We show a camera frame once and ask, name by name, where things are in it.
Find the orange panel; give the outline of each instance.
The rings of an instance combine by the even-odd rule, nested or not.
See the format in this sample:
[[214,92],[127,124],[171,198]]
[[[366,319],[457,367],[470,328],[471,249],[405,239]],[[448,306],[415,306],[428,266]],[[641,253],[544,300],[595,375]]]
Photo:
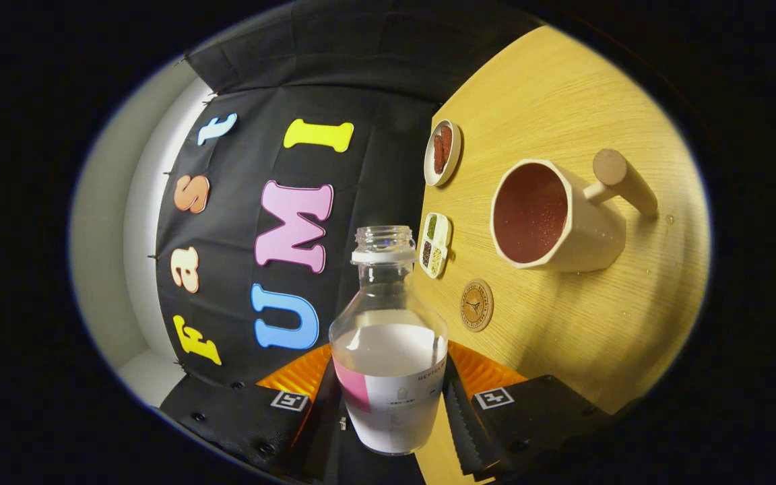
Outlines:
[[256,385],[278,391],[307,394],[313,402],[317,398],[319,384],[323,380],[325,367],[330,358],[331,345],[325,344],[281,366],[262,378]]
[[447,352],[453,359],[453,365],[456,366],[459,380],[465,389],[465,396],[469,400],[472,400],[475,393],[527,381],[523,375],[517,374],[517,371],[454,341],[449,340],[447,343]]

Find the table surface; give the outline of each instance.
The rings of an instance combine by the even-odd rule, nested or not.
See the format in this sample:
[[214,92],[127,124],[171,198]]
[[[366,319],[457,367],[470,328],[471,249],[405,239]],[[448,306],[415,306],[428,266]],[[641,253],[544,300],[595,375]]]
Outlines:
[[[416,265],[415,290],[449,326],[449,338],[527,378],[552,374],[613,414],[642,396],[684,345],[705,294],[711,227],[705,190],[686,142],[655,101],[589,47],[551,27],[536,28],[473,74],[433,116],[463,135],[461,159],[441,187],[427,187],[424,216],[453,224],[443,275]],[[490,202],[504,172],[524,158],[551,160],[585,179],[602,148],[615,148],[659,201],[644,218],[621,197],[627,242],[607,269],[592,273],[520,270],[490,237]],[[493,292],[481,332],[462,323],[461,292],[480,278]],[[418,452],[428,483],[462,476],[441,405],[433,435]]]

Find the glass bottle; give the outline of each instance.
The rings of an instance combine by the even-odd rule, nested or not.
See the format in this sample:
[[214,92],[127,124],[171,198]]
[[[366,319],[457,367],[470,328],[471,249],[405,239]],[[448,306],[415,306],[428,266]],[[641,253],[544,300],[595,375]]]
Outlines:
[[412,292],[409,226],[358,228],[361,287],[329,329],[333,364],[358,439],[407,455],[433,430],[447,359],[447,325]]

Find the letter m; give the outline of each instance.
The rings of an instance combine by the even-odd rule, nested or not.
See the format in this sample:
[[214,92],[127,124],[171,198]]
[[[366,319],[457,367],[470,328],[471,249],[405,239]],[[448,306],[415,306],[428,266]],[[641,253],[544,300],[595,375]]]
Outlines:
[[296,248],[311,240],[325,236],[325,230],[301,214],[312,214],[324,221],[331,213],[333,188],[323,185],[318,189],[283,187],[268,181],[262,189],[262,207],[283,221],[280,226],[260,234],[256,238],[253,254],[256,264],[265,266],[268,261],[289,261],[310,266],[314,273],[325,269],[325,248],[313,245],[310,249]]

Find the dish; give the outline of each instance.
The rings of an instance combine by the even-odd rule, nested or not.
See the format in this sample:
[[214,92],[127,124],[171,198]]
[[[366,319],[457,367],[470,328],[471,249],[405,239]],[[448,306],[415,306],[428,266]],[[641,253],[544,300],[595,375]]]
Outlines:
[[424,151],[424,180],[427,185],[438,187],[451,178],[459,163],[462,141],[459,126],[449,120],[436,124]]
[[438,278],[445,269],[452,233],[453,228],[448,218],[437,212],[427,214],[421,234],[419,261],[430,278]]

